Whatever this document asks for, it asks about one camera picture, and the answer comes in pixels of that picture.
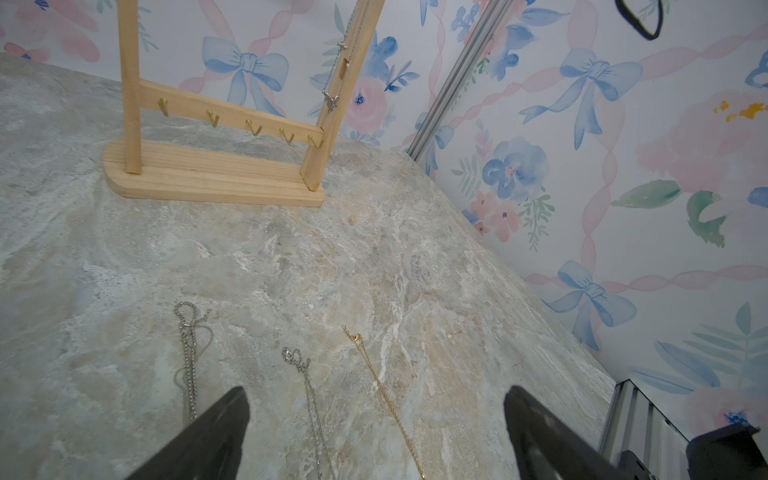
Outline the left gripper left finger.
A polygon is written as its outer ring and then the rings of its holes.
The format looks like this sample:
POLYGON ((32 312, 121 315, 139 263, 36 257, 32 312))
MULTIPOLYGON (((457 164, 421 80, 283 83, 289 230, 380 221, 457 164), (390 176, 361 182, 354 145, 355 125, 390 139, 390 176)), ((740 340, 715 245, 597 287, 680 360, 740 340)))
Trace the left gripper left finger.
POLYGON ((246 392, 234 387, 128 479, 234 479, 249 420, 246 392))

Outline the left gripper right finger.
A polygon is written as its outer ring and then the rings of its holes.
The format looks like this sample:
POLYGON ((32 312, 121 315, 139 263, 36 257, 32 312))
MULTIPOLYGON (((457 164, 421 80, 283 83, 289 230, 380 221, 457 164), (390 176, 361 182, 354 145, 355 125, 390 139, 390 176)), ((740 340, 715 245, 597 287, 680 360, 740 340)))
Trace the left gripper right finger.
POLYGON ((522 479, 627 477, 519 385, 505 395, 504 417, 522 479))

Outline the wooden jewelry display stand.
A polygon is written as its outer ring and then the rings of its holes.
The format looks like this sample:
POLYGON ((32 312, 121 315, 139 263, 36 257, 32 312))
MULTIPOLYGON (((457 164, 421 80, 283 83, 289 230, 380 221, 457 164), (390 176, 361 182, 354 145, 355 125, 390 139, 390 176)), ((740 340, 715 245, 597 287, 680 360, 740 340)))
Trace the wooden jewelry display stand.
POLYGON ((345 114, 356 91, 368 48, 383 10, 381 1, 355 4, 336 59, 322 91, 316 123, 279 115, 261 86, 281 88, 285 58, 240 50, 233 42, 204 42, 208 69, 231 80, 225 101, 145 80, 140 75, 138 5, 118 5, 123 135, 110 141, 102 162, 105 179, 118 195, 134 199, 319 207, 325 200, 322 178, 345 114), (255 158, 224 149, 205 136, 198 148, 142 136, 141 114, 153 110, 221 128, 228 140, 272 137, 301 143, 300 163, 255 158))

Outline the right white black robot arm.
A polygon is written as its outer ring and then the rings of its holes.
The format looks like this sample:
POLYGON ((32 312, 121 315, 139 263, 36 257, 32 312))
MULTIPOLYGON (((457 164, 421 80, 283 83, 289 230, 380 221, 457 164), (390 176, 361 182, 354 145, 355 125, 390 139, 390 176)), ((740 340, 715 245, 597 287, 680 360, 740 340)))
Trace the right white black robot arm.
POLYGON ((767 461, 756 427, 730 425, 686 440, 676 428, 650 424, 638 451, 624 436, 603 439, 603 454, 631 479, 765 479, 767 461))

